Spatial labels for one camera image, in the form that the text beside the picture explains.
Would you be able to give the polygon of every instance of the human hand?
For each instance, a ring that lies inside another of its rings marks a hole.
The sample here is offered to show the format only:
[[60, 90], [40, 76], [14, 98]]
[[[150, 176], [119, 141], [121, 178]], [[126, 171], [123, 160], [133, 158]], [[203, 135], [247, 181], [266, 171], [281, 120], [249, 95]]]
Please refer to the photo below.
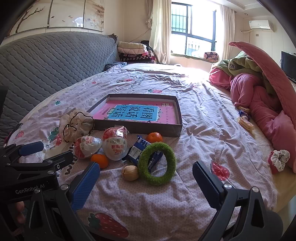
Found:
[[26, 221], [25, 216], [21, 213], [25, 209], [25, 204], [24, 202], [17, 202], [15, 203], [15, 208], [17, 210], [17, 216], [16, 220], [20, 223], [23, 224]]

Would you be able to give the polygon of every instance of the orange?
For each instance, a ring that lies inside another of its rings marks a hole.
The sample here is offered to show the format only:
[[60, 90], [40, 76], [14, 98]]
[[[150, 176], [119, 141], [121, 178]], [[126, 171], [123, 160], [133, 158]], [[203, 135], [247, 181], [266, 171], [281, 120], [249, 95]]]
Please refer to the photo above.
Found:
[[108, 158], [102, 154], [92, 155], [91, 161], [98, 163], [100, 166], [100, 169], [104, 169], [109, 165]]
[[146, 137], [146, 141], [150, 143], [163, 142], [163, 137], [158, 132], [152, 132]]

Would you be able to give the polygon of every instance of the pink book cover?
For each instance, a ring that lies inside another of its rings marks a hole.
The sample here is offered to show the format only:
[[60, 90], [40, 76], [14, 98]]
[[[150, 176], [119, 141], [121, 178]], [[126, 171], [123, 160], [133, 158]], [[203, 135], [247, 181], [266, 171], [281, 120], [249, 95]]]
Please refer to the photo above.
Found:
[[109, 100], [94, 119], [177, 124], [173, 103], [165, 101]]

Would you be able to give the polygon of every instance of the gray quilted headboard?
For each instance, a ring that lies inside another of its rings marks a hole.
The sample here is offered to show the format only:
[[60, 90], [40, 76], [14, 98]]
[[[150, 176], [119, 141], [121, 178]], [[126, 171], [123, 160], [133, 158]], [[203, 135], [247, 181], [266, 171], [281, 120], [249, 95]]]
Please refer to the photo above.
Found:
[[0, 144], [41, 101], [117, 60], [117, 38], [85, 32], [28, 36], [0, 47], [0, 85], [9, 90], [0, 121]]

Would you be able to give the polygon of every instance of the blue snack wrapper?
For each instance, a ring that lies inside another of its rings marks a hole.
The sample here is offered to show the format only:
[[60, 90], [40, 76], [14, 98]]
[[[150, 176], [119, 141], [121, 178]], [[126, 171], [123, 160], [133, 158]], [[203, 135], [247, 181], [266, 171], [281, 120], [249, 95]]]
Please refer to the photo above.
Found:
[[250, 116], [248, 115], [248, 113], [244, 112], [243, 110], [239, 110], [239, 116], [246, 116], [248, 118], [248, 121], [250, 121]]
[[[127, 155], [122, 158], [122, 160], [130, 160], [137, 167], [142, 151], [150, 144], [150, 142], [144, 140], [140, 135], [138, 135], [138, 140], [129, 149]], [[163, 153], [161, 151], [156, 151], [150, 156], [148, 161], [149, 173], [151, 173], [151, 169], [156, 165], [156, 163], [161, 159], [162, 156]]]

